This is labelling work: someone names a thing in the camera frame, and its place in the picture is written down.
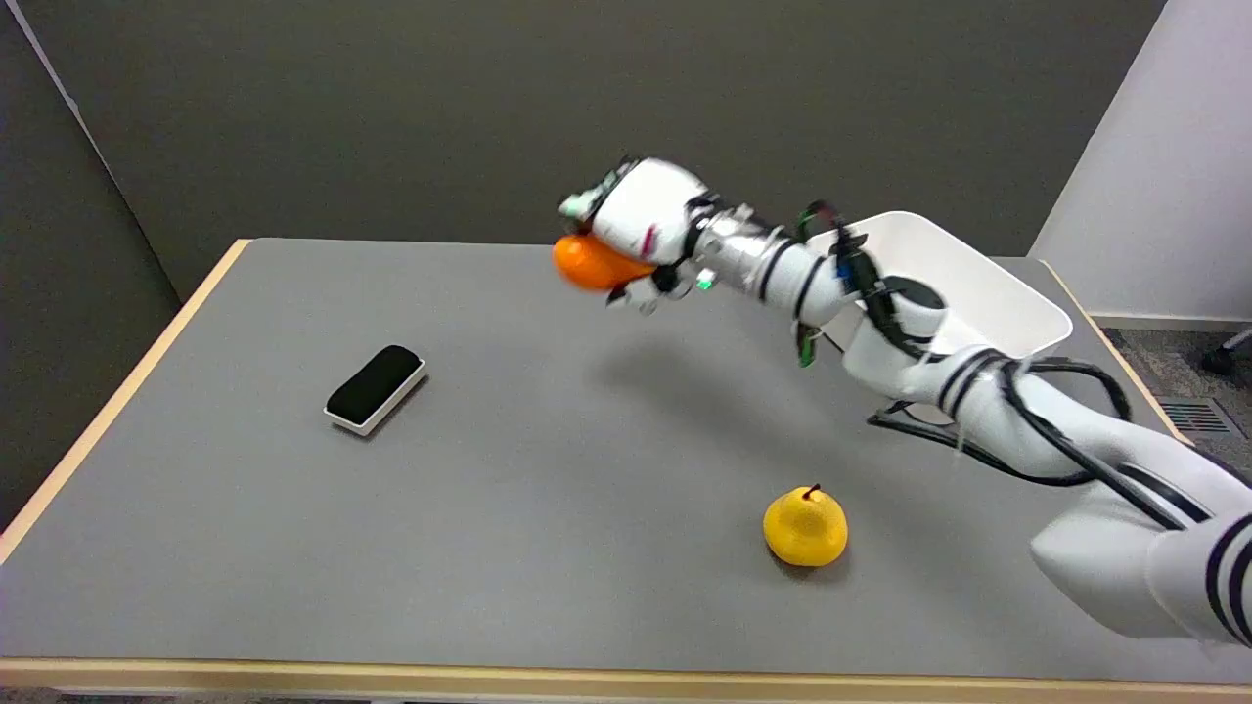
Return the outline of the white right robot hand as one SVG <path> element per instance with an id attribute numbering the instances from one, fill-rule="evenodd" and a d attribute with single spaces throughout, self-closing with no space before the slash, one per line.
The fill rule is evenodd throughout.
<path id="1" fill-rule="evenodd" d="M 689 169 L 625 157 L 598 183 L 560 200 L 568 230 L 552 246 L 553 264 L 568 284 L 606 294 L 608 308 L 651 314 L 694 288 L 684 273 L 700 236 L 694 222 L 717 203 Z"/>

